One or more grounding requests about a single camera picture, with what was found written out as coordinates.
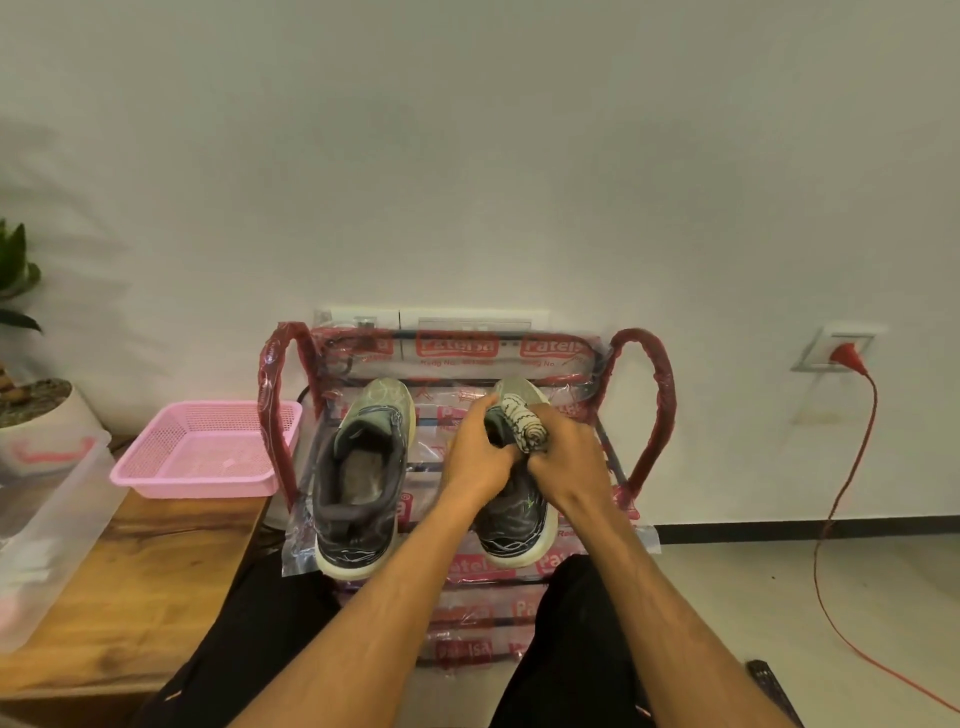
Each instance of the white wall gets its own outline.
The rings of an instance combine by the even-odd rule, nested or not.
[[[788,370],[879,322],[843,515],[960,513],[958,30],[950,0],[6,0],[0,206],[47,333],[3,355],[130,427],[251,396],[318,303],[645,326],[680,401],[647,515],[804,519],[869,400]],[[648,376],[603,413],[625,460]]]

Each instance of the white flower pot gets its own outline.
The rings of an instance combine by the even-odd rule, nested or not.
[[[102,431],[74,386],[57,409],[22,425],[0,427],[0,464],[18,476],[62,470],[83,459]]]

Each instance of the black baseboard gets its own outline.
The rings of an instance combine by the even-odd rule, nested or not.
[[[722,544],[739,541],[810,541],[820,538],[823,521],[754,521],[742,523],[666,523],[657,526],[661,544]],[[874,536],[929,536],[960,533],[960,515],[907,516],[890,519],[844,519],[833,522],[831,539]]]

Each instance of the forearm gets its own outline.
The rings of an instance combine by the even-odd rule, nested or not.
[[[566,513],[610,594],[661,728],[791,728],[736,658],[674,589],[609,501]]]
[[[346,607],[231,724],[389,726],[475,511],[444,499]]]

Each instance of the potted plant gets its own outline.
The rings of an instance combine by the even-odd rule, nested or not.
[[[23,225],[9,232],[0,218],[0,302],[40,283],[40,269],[27,259]],[[41,331],[30,316],[0,306],[0,325]],[[100,423],[66,379],[17,385],[0,362],[0,462],[14,474],[45,473],[79,460],[93,446]]]

